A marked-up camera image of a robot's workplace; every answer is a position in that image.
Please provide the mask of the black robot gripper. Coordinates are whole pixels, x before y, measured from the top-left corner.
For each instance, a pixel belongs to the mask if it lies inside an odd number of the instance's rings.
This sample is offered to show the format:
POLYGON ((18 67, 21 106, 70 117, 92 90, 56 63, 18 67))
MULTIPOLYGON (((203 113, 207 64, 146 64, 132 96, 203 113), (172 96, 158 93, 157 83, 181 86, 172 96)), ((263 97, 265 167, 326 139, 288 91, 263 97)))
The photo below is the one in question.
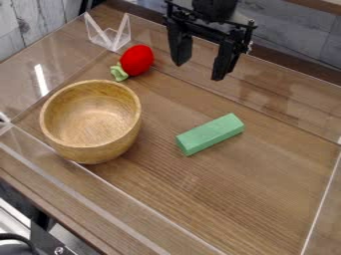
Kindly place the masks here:
POLYGON ((236 11, 237 0, 165 0, 169 56, 179 67, 191 58, 191 32, 219 41, 211 79, 220 81, 235 66, 240 53, 249 51, 255 21, 236 11))

